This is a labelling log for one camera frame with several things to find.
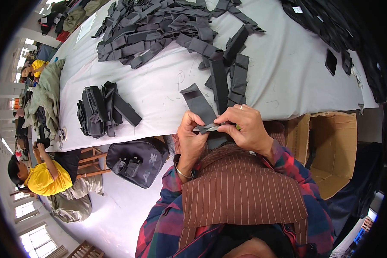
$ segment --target black hair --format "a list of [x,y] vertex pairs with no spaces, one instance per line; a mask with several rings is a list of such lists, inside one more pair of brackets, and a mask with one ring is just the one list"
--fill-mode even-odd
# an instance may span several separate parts
[[[21,69],[21,71],[20,71],[20,74],[22,74],[23,73],[23,71],[24,71],[24,69],[26,69],[26,68],[28,68],[29,66],[25,66],[25,67],[23,67],[22,69]],[[30,80],[35,80],[35,77],[34,77],[34,75],[33,76],[29,76],[29,75],[27,75],[27,77],[20,77],[21,79],[23,79],[23,80],[27,80],[27,78],[29,78]]]
[[21,192],[31,192],[31,190],[27,187],[20,187],[24,184],[24,182],[18,178],[17,174],[20,172],[18,168],[18,160],[17,157],[13,154],[9,161],[9,165],[7,166],[7,171],[9,172],[10,180],[17,186],[18,190]]

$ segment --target yellow shirt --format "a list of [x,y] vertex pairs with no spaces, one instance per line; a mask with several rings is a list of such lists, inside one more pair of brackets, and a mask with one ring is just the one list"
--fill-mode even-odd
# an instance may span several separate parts
[[43,162],[30,169],[24,185],[33,193],[44,196],[54,195],[72,187],[72,179],[67,171],[56,161],[53,160],[53,163],[59,172],[56,180],[53,180],[52,175],[47,170],[46,163]]
[[[32,67],[36,70],[36,69],[39,69],[40,67],[42,67],[43,65],[47,65],[48,63],[49,62],[45,62],[43,60],[38,59],[38,60],[33,62]],[[35,72],[35,77],[39,78],[40,74],[41,74],[41,72]]]

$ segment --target ceiling light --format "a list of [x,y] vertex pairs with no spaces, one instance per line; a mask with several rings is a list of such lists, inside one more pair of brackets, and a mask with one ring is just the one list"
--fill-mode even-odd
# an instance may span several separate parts
[[2,142],[3,142],[3,144],[5,145],[5,147],[11,152],[11,154],[13,155],[14,153],[13,153],[13,151],[10,149],[10,147],[8,146],[8,144],[7,144],[7,142],[5,141],[5,139],[4,138],[2,138]]

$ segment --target hand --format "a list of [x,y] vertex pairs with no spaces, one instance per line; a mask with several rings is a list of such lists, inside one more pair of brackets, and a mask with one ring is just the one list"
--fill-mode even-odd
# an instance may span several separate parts
[[234,105],[228,107],[221,116],[214,120],[218,124],[227,121],[236,123],[241,130],[233,125],[226,124],[220,126],[218,132],[229,134],[235,143],[243,149],[259,153],[267,158],[272,156],[273,138],[265,130],[258,110],[247,105],[242,105],[242,108],[241,105]]
[[46,150],[45,150],[45,145],[44,145],[43,143],[38,143],[38,144],[37,144],[37,149],[39,149],[40,154],[46,152]]
[[179,158],[178,169],[183,173],[183,170],[190,172],[194,164],[201,155],[202,149],[205,146],[208,134],[199,133],[196,135],[193,130],[197,126],[204,126],[202,119],[192,113],[186,111],[182,118],[181,125],[178,127],[178,138],[181,145],[181,157]]

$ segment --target white table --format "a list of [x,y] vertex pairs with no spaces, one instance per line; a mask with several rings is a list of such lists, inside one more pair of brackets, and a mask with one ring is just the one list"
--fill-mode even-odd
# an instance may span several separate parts
[[[107,15],[111,2],[103,6],[94,19],[82,26],[90,28],[85,35],[77,29],[61,46],[55,57],[65,58],[61,74],[59,126],[66,127],[68,139],[61,151],[126,142],[143,137],[176,133],[183,113],[188,109],[180,90],[196,83],[214,107],[212,90],[204,86],[210,71],[198,70],[201,57],[188,53],[172,42],[139,69],[132,70],[119,61],[98,62],[96,45],[101,38],[92,39]],[[212,10],[217,1],[207,1]],[[350,52],[363,80],[360,89],[354,76],[344,73],[341,54],[332,76],[325,67],[328,47],[317,35],[305,30],[284,13],[278,0],[243,0],[238,7],[267,32],[250,35],[242,52],[250,57],[248,68],[247,104],[261,111],[264,120],[286,120],[306,113],[354,110],[358,104],[377,107],[366,82],[364,70],[355,52]],[[213,18],[211,27],[219,34],[214,45],[225,49],[229,37],[242,26],[230,13]],[[116,82],[121,97],[142,117],[134,128],[124,121],[116,137],[96,140],[84,136],[77,119],[77,102],[83,89]]]

